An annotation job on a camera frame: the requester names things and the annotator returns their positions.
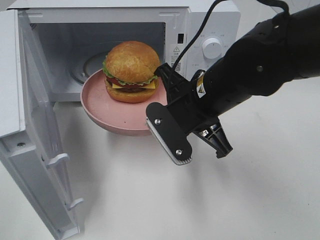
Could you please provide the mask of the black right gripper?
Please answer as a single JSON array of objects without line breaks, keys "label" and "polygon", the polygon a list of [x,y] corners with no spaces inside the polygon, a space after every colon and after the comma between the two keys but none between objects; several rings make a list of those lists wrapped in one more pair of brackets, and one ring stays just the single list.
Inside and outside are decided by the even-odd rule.
[{"label": "black right gripper", "polygon": [[215,63],[207,71],[198,70],[188,81],[167,63],[155,73],[164,82],[167,106],[150,103],[145,110],[146,123],[152,135],[176,165],[192,161],[188,134],[197,136],[213,147],[216,157],[224,158],[232,150],[219,115],[235,107],[235,87],[227,81],[223,63]]}]

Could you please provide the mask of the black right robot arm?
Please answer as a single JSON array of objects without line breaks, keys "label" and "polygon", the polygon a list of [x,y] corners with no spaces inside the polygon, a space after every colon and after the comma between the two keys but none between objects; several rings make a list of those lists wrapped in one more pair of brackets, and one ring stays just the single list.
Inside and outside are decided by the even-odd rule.
[{"label": "black right robot arm", "polygon": [[198,70],[191,80],[167,63],[159,66],[167,105],[150,103],[146,122],[171,160],[178,166],[192,160],[188,135],[213,147],[218,158],[232,147],[219,116],[252,96],[270,96],[284,83],[320,74],[320,7],[296,13],[282,0],[264,4],[282,12],[259,22],[236,41],[215,64]]}]

